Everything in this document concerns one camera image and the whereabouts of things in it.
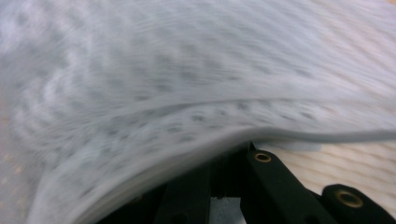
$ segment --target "black bracket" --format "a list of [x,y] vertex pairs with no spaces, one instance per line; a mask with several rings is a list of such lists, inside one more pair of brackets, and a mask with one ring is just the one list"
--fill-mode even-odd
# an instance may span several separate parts
[[396,224],[366,195],[344,185],[319,196],[273,153],[244,144],[160,186],[99,224],[207,224],[210,197],[241,198],[247,224]]

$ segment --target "white surface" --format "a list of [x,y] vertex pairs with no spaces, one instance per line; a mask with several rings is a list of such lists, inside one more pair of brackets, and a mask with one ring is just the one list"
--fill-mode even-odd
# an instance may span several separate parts
[[252,138],[395,138],[395,22],[380,0],[4,0],[0,217],[91,222]]

